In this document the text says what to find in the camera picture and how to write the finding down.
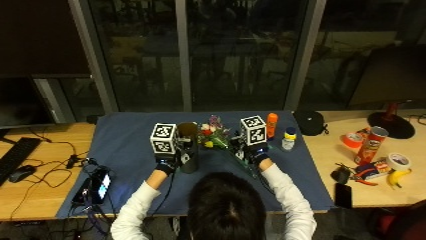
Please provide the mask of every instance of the red can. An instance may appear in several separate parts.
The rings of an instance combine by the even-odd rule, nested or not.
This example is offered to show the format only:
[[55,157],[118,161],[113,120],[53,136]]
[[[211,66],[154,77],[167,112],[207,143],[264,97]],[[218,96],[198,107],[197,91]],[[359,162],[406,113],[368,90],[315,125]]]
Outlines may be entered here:
[[384,128],[380,127],[371,127],[370,133],[363,140],[359,152],[356,154],[356,157],[354,159],[355,163],[358,165],[364,165],[371,162],[374,155],[376,153],[378,148],[380,147],[380,144],[387,137],[388,132]]

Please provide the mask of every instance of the dark hair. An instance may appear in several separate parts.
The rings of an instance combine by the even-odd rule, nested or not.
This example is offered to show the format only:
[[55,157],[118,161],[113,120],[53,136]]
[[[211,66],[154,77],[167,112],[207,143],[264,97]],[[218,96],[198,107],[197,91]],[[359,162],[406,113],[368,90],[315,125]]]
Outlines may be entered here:
[[187,228],[194,240],[260,240],[264,218],[258,192],[231,173],[210,173],[194,185],[187,211]]

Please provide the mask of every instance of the computer mouse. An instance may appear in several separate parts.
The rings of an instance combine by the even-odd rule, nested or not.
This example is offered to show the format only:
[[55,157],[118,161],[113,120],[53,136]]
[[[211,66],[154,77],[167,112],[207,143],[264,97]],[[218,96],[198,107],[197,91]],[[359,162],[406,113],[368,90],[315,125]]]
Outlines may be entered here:
[[32,165],[21,166],[9,176],[9,182],[17,183],[35,172],[35,167]]

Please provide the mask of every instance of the hand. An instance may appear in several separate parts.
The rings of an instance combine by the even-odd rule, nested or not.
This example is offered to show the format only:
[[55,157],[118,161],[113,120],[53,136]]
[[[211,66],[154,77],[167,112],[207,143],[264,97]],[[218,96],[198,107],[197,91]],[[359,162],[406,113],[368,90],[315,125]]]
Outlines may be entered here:
[[268,158],[266,152],[267,152],[267,143],[266,142],[262,142],[262,143],[258,143],[258,144],[254,144],[251,146],[245,147],[245,153],[247,156],[247,160],[255,166],[258,166],[259,163],[266,158]]
[[155,169],[165,172],[169,176],[181,165],[179,151],[177,151],[175,154],[155,154],[154,156],[157,162]]

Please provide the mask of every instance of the white bottle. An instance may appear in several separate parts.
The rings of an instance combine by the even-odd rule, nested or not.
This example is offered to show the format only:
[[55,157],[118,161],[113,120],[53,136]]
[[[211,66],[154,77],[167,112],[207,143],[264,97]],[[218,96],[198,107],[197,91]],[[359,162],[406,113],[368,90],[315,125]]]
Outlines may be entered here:
[[290,151],[294,146],[295,141],[295,128],[287,127],[284,129],[283,138],[282,138],[282,149]]

